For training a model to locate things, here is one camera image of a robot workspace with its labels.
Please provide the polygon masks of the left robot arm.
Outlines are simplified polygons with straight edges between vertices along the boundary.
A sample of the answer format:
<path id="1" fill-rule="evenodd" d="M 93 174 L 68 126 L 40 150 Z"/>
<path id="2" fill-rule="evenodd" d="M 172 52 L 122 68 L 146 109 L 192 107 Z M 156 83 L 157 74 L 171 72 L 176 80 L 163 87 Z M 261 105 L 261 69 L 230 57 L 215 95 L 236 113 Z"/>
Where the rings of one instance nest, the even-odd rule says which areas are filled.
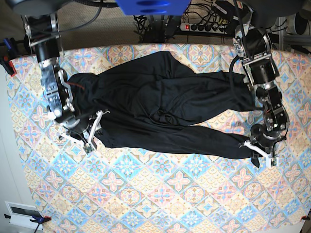
<path id="1" fill-rule="evenodd" d="M 275 84 L 280 76 L 272 58 L 272 43 L 266 29 L 274 24 L 278 17 L 287 17 L 298 13 L 304 6 L 303 0 L 244 0 L 248 9 L 242 17 L 236 1 L 234 7 L 239 25 L 236 28 L 234 47 L 236 60 L 242 67 L 255 89 L 262 104 L 264 124 L 251 127 L 249 141 L 244 146 L 252 150 L 272 152 L 276 143 L 285 140 L 281 135 L 290 126 L 289 116 L 282 104 L 282 95 Z"/>

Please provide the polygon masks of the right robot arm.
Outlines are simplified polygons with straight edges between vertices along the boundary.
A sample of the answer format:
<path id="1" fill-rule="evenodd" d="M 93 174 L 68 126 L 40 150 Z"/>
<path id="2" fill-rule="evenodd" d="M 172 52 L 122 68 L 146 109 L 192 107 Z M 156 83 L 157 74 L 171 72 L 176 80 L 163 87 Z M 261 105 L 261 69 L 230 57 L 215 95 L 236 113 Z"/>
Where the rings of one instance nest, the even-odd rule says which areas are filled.
<path id="1" fill-rule="evenodd" d="M 71 140 L 90 142 L 98 118 L 83 114 L 74 103 L 67 73 L 60 67 L 60 29 L 56 12 L 67 0 L 8 0 L 7 5 L 25 17 L 29 47 L 36 54 L 41 69 L 41 85 L 48 101 L 48 116 L 67 129 Z"/>

